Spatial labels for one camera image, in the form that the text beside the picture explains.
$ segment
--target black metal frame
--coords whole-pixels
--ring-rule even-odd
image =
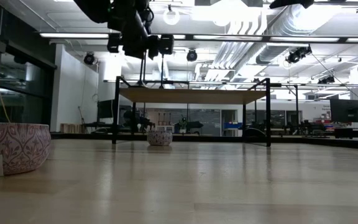
[[[113,123],[112,123],[112,143],[116,144],[117,140],[144,140],[144,136],[136,136],[134,133],[134,129],[132,129],[131,131],[131,135],[130,136],[119,136],[118,135],[118,112],[119,112],[119,97],[120,97],[120,85],[121,82],[123,82],[124,84],[126,84],[128,87],[131,87],[131,84],[129,84],[124,78],[122,77],[117,77],[116,78],[116,89],[115,89],[115,99],[114,99],[114,106],[113,106]],[[160,81],[147,81],[144,80],[144,83],[160,83]],[[190,83],[189,82],[182,82],[182,81],[163,81],[163,84],[174,84],[174,83],[182,83],[182,84],[187,84],[188,88],[190,87]],[[271,120],[271,105],[270,105],[270,79],[269,78],[265,78],[262,81],[256,83],[254,86],[252,86],[251,88],[248,89],[248,91],[253,91],[253,89],[256,89],[257,86],[259,85],[264,85],[265,86],[265,91],[266,91],[266,138],[265,138],[265,142],[266,142],[266,146],[270,147],[272,144],[272,132],[271,132],[271,125],[270,125],[270,120]],[[132,115],[134,116],[135,110],[136,110],[136,103],[141,103],[141,102],[132,102]],[[250,142],[249,138],[244,134],[244,127],[246,125],[246,108],[247,105],[244,102],[244,104],[242,105],[243,108],[243,112],[242,112],[242,120],[243,120],[243,132],[242,132],[242,137],[217,137],[217,136],[200,136],[200,137],[194,137],[194,136],[174,136],[173,140],[174,141],[195,141],[197,139],[199,139],[200,141],[211,141],[211,142]],[[260,139],[251,139],[252,142],[260,142]]]

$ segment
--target window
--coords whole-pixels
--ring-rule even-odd
[[[0,88],[5,109],[13,123],[42,123],[43,99]],[[5,119],[0,99],[0,119]]]
[[[1,55],[1,85],[43,95],[46,94],[49,80],[44,69],[11,54]]]

